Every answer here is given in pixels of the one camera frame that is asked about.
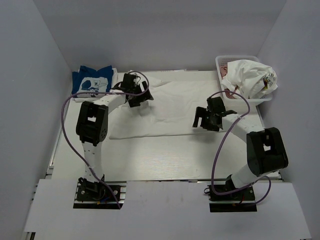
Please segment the white t shirt red print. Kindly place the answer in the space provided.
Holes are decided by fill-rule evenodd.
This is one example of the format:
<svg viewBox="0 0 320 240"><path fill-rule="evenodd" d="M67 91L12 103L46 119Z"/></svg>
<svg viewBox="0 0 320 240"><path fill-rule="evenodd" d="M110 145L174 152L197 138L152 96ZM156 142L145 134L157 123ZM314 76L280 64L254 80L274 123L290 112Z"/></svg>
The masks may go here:
<svg viewBox="0 0 320 240"><path fill-rule="evenodd" d="M109 138L122 140L142 137L185 136L206 132L193 123L197 107L205 108L207 98L219 91L212 79L165 81L148 77L153 100L130 107L124 104L109 115Z"/></svg>

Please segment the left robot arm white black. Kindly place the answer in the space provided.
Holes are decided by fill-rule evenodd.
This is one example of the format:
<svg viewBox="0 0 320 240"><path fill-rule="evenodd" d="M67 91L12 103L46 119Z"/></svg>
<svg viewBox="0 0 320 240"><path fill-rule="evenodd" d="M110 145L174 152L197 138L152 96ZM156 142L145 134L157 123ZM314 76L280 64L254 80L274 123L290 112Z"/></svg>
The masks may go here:
<svg viewBox="0 0 320 240"><path fill-rule="evenodd" d="M154 98L149 87L150 81L143 73L131 71L125 73L122 81L116 83L103 97L81 104L76 134L84 153L85 175L82 183L93 187L94 191L105 184L102 143L108 133L109 114L125 104L135 108L143 102L152 101Z"/></svg>

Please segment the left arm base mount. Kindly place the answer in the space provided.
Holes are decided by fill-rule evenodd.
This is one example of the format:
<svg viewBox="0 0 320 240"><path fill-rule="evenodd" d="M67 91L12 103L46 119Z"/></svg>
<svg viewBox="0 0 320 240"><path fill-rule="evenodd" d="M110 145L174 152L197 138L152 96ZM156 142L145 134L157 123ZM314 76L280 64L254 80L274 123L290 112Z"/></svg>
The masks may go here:
<svg viewBox="0 0 320 240"><path fill-rule="evenodd" d="M120 210L126 197L126 182L108 182L113 193L104 185L98 185L97 191L77 183L73 208L88 210Z"/></svg>

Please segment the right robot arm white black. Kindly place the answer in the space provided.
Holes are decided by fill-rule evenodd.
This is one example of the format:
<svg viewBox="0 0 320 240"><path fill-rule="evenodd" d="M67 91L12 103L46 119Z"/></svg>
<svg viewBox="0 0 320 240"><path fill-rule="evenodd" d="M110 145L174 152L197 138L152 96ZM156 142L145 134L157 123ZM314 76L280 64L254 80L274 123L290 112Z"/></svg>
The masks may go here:
<svg viewBox="0 0 320 240"><path fill-rule="evenodd" d="M211 173L215 173L219 155L229 134L235 135L246 144L246 164L227 177L222 191L217 191L215 186L211 185L214 195L235 194L251 187L268 174L288 167L289 159L281 133L276 127L260 127L246 119L246 113L227 110L221 97L209 97L206 101L207 107L196 108L192 126L212 132L225 131L216 151Z"/></svg>

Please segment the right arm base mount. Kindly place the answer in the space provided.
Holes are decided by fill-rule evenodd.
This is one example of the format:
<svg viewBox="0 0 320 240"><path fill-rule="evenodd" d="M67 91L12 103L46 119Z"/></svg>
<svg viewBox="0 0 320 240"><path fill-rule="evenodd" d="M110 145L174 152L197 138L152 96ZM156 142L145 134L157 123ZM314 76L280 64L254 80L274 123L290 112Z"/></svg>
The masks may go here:
<svg viewBox="0 0 320 240"><path fill-rule="evenodd" d="M208 185L203 192L208 195L211 213L257 212L252 186L229 195L217 195L213 192L212 186Z"/></svg>

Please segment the white t shirt black lettering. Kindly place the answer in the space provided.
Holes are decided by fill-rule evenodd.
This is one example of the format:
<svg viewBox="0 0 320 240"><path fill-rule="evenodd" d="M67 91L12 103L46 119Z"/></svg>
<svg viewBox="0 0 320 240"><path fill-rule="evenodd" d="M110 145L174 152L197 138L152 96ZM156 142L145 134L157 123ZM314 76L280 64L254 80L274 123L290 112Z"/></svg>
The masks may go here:
<svg viewBox="0 0 320 240"><path fill-rule="evenodd" d="M257 61L240 59L230 61L227 75L221 78L226 93L232 93L235 99L262 99L278 88L278 77L271 66Z"/></svg>

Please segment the pink t shirt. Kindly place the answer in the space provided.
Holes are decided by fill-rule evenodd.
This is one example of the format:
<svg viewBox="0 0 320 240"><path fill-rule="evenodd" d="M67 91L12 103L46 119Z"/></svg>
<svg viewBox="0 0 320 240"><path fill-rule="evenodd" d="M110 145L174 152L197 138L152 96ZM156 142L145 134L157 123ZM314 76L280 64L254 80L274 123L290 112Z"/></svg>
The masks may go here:
<svg viewBox="0 0 320 240"><path fill-rule="evenodd" d="M227 73L228 73L228 65L227 65L227 64L221 65L221 66L219 67L219 69L220 69L220 75L221 75L221 77L222 77L222 79L223 79L223 78L227 75ZM226 95L226 97L229 98L229 99L235 99L235 97L233 96L233 94L230 93L230 92L226 92L225 95Z"/></svg>

